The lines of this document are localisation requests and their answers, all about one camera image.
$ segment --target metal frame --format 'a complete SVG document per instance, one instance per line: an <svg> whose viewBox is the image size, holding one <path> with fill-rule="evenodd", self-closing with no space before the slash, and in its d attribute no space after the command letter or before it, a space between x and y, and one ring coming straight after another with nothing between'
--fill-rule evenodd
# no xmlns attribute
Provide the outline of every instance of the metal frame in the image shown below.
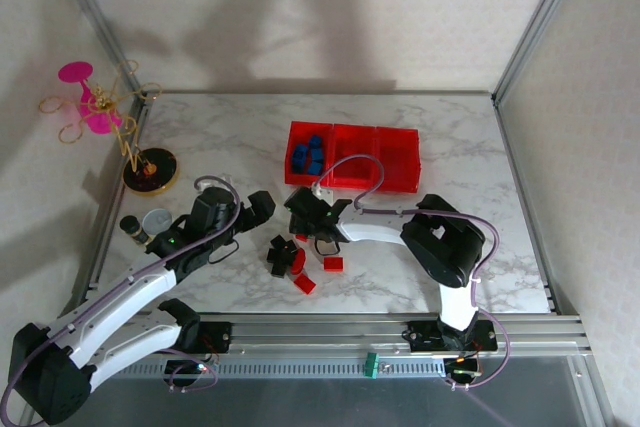
<svg viewBox="0 0 640 427"><path fill-rule="evenodd" d="M118 64L125 60L124 53L96 0L77 0L83 12L93 24L96 34L111 60ZM503 137L507 157L514 174L518 195L532 237L534 251L549 289L550 300L559 313L571 311L564 300L554 291L553 279L547 269L548 262L537 233L535 215L521 180L517 161L504 129L499 107L504 102L517 76L548 25L561 0L541 0L516 51L500 79L493 94L498 125ZM137 90L140 86L134 75L123 72L128 87ZM152 102L145 104L137 99L132 115L138 119L142 129ZM118 207L124 186L120 176L114 180L106 216L99 219L100 237L91 266L79 273L79 284L84 288L74 293L70 305L80 304L87 291L97 287L106 256L107 247L115 226ZM433 320L437 314L204 314L204 321L232 322L233 342L225 361L233 359L264 360L278 356L288 358L355 358L375 350L383 358L433 358L430 353L411 353L401 333L409 320ZM576 392L581 402L587 425L614 425L602 382L599 378L593 354L589 347L580 317L577 315L549 314L503 314L498 319L504 323L511 337L514 356L564 356L574 374ZM503 355L504 337L497 332L499 351L485 353L486 356ZM164 359L166 355L154 355ZM33 418L28 406L21 418L27 425Z"/></svg>
<svg viewBox="0 0 640 427"><path fill-rule="evenodd" d="M303 375L305 378L357 378L363 375L361 368L345 375L341 366L352 369L362 366L369 352L380 355L381 376L434 377L441 376L439 360L458 355L412 353L402 339L407 322L435 320L437 314L203 314L201 317L205 322L233 324L230 350L222 354L226 366L221 371L222 378L270 378L270 372L282 377L283 367L292 366L295 370L300 364L314 366L313 372ZM509 332L512 356L566 359L587 426L615 425L594 371L593 354L579 316L502 314L497 318ZM496 334L498 352L484 352L483 357L504 355L504 336ZM154 354L117 377L161 378L170 358ZM427 367L421 373L418 372L421 365L435 369ZM300 372L284 377L299 378Z"/></svg>
<svg viewBox="0 0 640 427"><path fill-rule="evenodd" d="M549 21L558 9L561 1L562 0L540 0L494 91L493 99L496 106L504 103L509 90L522 71L525 63L531 57L533 50L542 37L547 25L549 25Z"/></svg>

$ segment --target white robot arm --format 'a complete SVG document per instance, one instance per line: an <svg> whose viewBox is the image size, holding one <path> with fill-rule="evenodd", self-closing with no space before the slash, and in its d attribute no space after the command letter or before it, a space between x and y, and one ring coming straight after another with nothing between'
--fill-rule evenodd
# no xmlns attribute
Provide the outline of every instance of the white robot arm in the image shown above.
<svg viewBox="0 0 640 427"><path fill-rule="evenodd" d="M206 265L211 253L232 242L236 234L273 215L275 203L268 192L250 195L251 206L245 207L233 187L222 183L229 190L205 189L191 214L178 218L153 240L135 218L125 217L121 228L146 245L143 265L132 266L103 295L52 324L31 323L15 335L3 396L5 424L6 400L12 389L49 425L55 425L75 413L106 379L133 362L162 349L193 348L200 317L177 299L162 302L141 320L130 320Z"/></svg>
<svg viewBox="0 0 640 427"><path fill-rule="evenodd" d="M374 240L406 245L440 286L439 328L445 345L464 350L478 317L471 295L471 272L480 260L484 234L470 221L428 215L356 208L349 200L330 206L302 187L285 202L291 212L289 231L325 242ZM444 199L427 195L424 211L457 211Z"/></svg>

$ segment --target black cylinder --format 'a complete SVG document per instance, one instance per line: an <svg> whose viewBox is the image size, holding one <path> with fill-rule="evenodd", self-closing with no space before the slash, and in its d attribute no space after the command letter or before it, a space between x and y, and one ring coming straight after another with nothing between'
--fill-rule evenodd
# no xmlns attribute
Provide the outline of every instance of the black cylinder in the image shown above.
<svg viewBox="0 0 640 427"><path fill-rule="evenodd" d="M149 240L149 236L147 235L147 233L142 230L142 225L140 225L138 219L136 219L136 217L133 215L127 215L126 217L123 217L120 221L120 228L124 231L125 234L130 236L139 244L144 244Z"/></svg>

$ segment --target red block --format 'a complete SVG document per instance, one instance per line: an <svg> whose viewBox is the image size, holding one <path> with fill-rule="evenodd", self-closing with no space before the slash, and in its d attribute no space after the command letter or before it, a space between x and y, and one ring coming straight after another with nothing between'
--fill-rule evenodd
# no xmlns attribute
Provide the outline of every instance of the red block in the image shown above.
<svg viewBox="0 0 640 427"><path fill-rule="evenodd" d="M342 257L325 257L324 270L327 272L342 272L344 270L344 262Z"/></svg>
<svg viewBox="0 0 640 427"><path fill-rule="evenodd" d="M298 277L296 277L296 280L294 280L293 283L296 284L298 288L307 295L309 295L311 291L316 288L316 283L309 277L307 277L306 274L300 274Z"/></svg>
<svg viewBox="0 0 640 427"><path fill-rule="evenodd" d="M304 263L307 260L307 254L304 253L304 249L299 249L296 254L296 260L293 261L293 266L291 267L291 273L293 275L298 275L304 269Z"/></svg>

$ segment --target red tray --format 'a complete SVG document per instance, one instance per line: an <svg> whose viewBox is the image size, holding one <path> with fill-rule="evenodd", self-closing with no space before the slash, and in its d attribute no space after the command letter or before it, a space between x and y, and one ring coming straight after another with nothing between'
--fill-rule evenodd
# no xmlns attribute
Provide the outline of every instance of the red tray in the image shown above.
<svg viewBox="0 0 640 427"><path fill-rule="evenodd" d="M383 192L418 191L420 184L420 137L415 129L372 127L368 125L291 122L289 143L284 159L286 184L311 185L319 176L296 174L291 155L298 144L308 144L312 135L322 137L325 167L352 154L370 154L384 166ZM328 187L366 190L378 180L378 167L367 159L355 159L336 167L323 181Z"/></svg>

